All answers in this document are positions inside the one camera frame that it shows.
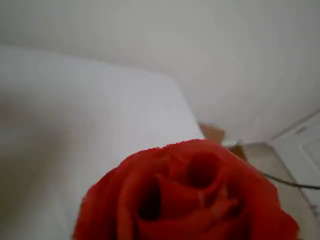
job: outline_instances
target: white mattress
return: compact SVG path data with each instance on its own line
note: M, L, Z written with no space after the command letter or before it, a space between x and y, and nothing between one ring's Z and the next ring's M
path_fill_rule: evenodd
M0 84L0 239L70 239L88 188L125 157L203 137L160 74L1 46Z

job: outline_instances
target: white wall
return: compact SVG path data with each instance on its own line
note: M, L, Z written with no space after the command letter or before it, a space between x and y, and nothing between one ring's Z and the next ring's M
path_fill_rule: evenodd
M2 0L0 42L175 78L199 121L267 139L320 108L318 0Z

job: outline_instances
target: white door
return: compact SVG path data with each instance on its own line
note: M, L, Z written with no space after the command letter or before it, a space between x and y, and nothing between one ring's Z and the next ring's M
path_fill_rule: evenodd
M271 145L297 183L320 186L320 113L273 139ZM320 190L302 191L320 214Z

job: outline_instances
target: flower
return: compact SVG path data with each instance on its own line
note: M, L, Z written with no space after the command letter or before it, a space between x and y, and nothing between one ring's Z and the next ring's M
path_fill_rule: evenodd
M277 189L209 140L127 157L93 185L74 240L296 240Z

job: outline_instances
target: red rose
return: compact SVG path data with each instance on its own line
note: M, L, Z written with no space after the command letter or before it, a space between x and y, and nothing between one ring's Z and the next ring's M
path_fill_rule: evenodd
M127 157L90 188L75 240L296 240L255 168L208 140Z

